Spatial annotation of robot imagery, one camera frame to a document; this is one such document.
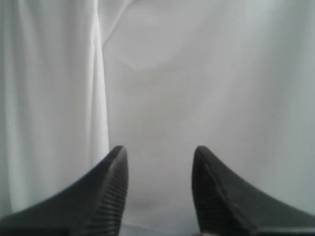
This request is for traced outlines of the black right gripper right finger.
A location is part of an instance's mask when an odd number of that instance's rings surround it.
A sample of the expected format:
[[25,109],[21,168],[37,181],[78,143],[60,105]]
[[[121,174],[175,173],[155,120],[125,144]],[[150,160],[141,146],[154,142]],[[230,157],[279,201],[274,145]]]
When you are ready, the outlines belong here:
[[201,236],[313,236],[315,217],[262,192],[206,146],[194,152],[191,188]]

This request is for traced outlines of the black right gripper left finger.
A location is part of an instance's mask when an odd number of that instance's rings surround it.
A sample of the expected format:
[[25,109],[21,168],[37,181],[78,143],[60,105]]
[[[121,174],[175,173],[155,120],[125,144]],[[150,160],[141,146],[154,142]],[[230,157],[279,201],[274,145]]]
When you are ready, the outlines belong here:
[[0,220],[2,236],[117,236],[128,191],[127,151],[114,147],[87,174],[52,196]]

